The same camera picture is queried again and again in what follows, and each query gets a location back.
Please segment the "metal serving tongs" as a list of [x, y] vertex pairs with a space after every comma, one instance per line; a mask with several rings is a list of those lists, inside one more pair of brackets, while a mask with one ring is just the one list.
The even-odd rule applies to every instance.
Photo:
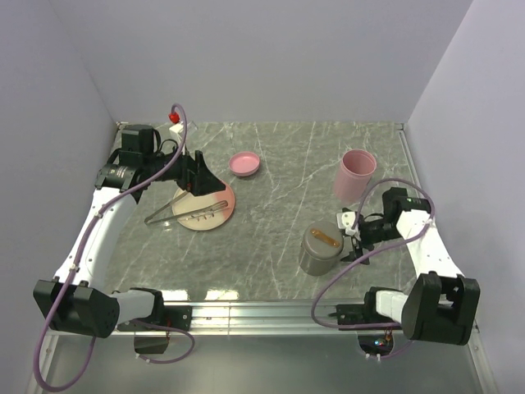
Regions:
[[169, 217], [165, 218], [159, 218], [157, 219], [157, 216], [161, 214], [162, 212], [168, 210], [169, 208], [172, 208], [177, 202], [182, 200], [186, 195], [188, 194], [187, 191], [183, 191], [180, 195], [174, 197], [173, 199], [169, 200], [166, 204], [164, 204], [161, 208], [154, 211], [152, 214], [147, 216], [144, 219], [144, 224], [147, 226], [156, 225], [159, 223], [164, 222], [174, 222], [177, 221], [180, 218], [199, 218], [201, 216], [205, 216], [209, 213], [215, 213], [223, 210], [224, 208], [227, 208], [229, 203], [226, 200], [221, 200], [219, 202], [216, 202], [214, 204], [208, 205], [206, 207], [193, 209], [190, 211], [186, 211], [183, 213], [178, 213], [175, 215], [171, 215]]

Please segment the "grey round lid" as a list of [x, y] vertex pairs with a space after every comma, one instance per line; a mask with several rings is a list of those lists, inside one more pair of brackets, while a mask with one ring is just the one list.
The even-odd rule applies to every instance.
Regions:
[[342, 252], [344, 240], [336, 224], [317, 221], [311, 223], [305, 230], [302, 246], [308, 255], [315, 259], [332, 260]]

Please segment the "grey cylindrical container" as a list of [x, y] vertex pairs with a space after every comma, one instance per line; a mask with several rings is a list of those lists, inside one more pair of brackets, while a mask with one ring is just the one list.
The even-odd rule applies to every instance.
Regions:
[[321, 253], [321, 256], [316, 256], [312, 250], [301, 245], [299, 252], [299, 267], [308, 275], [319, 277], [330, 272], [339, 261], [340, 250], [334, 252]]

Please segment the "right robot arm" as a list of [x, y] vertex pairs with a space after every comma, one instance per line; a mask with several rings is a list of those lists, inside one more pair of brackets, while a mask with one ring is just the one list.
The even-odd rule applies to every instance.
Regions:
[[338, 322], [380, 328], [399, 326], [409, 340], [465, 345], [471, 336], [481, 290], [450, 257], [431, 218], [427, 199], [391, 187], [382, 195], [383, 211], [372, 220], [347, 208], [336, 216], [337, 226], [350, 240], [353, 262], [386, 241], [407, 241], [416, 273], [410, 292], [373, 286], [363, 304], [349, 312], [338, 309]]

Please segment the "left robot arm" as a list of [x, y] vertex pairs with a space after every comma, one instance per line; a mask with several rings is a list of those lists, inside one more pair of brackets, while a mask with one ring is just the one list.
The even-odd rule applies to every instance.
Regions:
[[102, 291], [118, 237], [148, 186], [174, 181], [194, 196], [224, 191], [226, 186], [208, 169], [203, 152], [189, 153], [185, 137], [194, 124], [175, 124], [170, 131], [174, 149], [162, 150], [158, 130], [127, 125], [121, 145], [99, 170], [89, 210], [65, 262], [52, 279], [40, 280], [34, 299], [52, 330], [88, 337], [108, 337], [123, 323], [137, 319], [148, 330], [166, 320], [162, 293], [135, 287], [113, 295]]

